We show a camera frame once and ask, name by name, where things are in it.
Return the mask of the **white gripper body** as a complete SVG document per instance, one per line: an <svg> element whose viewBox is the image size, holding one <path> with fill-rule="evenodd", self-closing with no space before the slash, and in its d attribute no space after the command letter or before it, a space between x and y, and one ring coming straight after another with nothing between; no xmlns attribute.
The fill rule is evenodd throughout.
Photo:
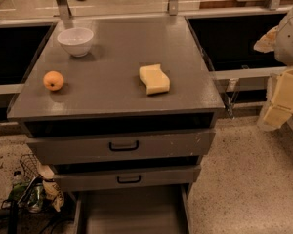
<svg viewBox="0 0 293 234"><path fill-rule="evenodd" d="M293 66L293 7L278 26L274 56L277 61Z"/></svg>

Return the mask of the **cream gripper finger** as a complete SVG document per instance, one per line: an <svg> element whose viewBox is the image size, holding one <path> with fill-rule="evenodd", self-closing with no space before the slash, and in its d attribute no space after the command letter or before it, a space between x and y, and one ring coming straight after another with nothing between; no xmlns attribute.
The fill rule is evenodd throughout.
<svg viewBox="0 0 293 234"><path fill-rule="evenodd" d="M273 52L275 48L275 39L278 27L275 26L263 35L254 45L253 49L257 52Z"/></svg>
<svg viewBox="0 0 293 234"><path fill-rule="evenodd" d="M263 131L280 129L293 115L293 67L272 74L257 125Z"/></svg>

